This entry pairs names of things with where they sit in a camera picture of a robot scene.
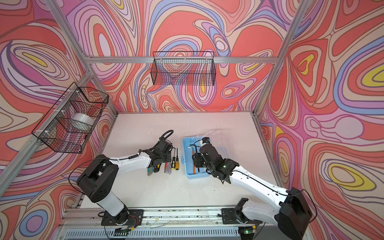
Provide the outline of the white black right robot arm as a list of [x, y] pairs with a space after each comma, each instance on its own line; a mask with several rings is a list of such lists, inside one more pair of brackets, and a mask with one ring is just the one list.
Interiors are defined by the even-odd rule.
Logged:
[[303, 239], [313, 213], [301, 190], [287, 190], [273, 185], [247, 171], [229, 158], [223, 158], [210, 143], [204, 143], [192, 156], [194, 166], [207, 174], [247, 190], [264, 204], [241, 198], [227, 218], [239, 224], [262, 222], [277, 226], [291, 240]]

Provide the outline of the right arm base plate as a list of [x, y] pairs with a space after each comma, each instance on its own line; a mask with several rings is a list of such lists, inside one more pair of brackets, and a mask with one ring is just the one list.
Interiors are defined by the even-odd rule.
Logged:
[[219, 218], [222, 218], [223, 224], [234, 225], [234, 224], [254, 224], [259, 225], [262, 221], [248, 219], [240, 210], [234, 208], [222, 208], [221, 213], [218, 214]]

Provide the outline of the blue plastic tool box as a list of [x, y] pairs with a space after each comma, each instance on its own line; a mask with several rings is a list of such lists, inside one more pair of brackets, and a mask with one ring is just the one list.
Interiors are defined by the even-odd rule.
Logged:
[[184, 164], [185, 174], [190, 180], [209, 176], [209, 174], [206, 173], [206, 168], [196, 167], [193, 161], [193, 155], [199, 153], [199, 149], [202, 145], [202, 139], [202, 136], [186, 137], [182, 139], [182, 163]]

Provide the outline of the clear plastic box lid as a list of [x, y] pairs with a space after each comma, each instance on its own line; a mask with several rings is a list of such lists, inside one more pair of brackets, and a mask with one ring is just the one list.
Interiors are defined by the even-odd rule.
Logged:
[[223, 159], [231, 159], [235, 162], [239, 161], [233, 145], [234, 141], [229, 130], [223, 129], [210, 131], [206, 134], [206, 137], [210, 138], [210, 143], [216, 148]]

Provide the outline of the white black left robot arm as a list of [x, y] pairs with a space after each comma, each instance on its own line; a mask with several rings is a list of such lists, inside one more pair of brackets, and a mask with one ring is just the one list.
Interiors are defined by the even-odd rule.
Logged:
[[128, 207], [113, 193], [112, 187], [116, 177], [139, 169], [158, 168], [163, 163], [171, 162], [173, 145], [170, 141], [160, 139], [154, 147], [139, 150], [134, 155], [108, 158], [99, 155], [77, 179], [80, 187], [92, 203], [105, 210], [106, 218], [115, 225], [128, 223]]

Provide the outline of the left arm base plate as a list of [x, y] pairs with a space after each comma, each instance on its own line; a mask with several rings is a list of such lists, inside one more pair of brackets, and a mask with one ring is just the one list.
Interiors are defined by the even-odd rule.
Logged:
[[142, 224], [144, 210], [142, 209], [123, 209], [121, 213], [113, 217], [104, 211], [98, 214], [102, 218], [102, 226], [128, 226], [137, 227]]

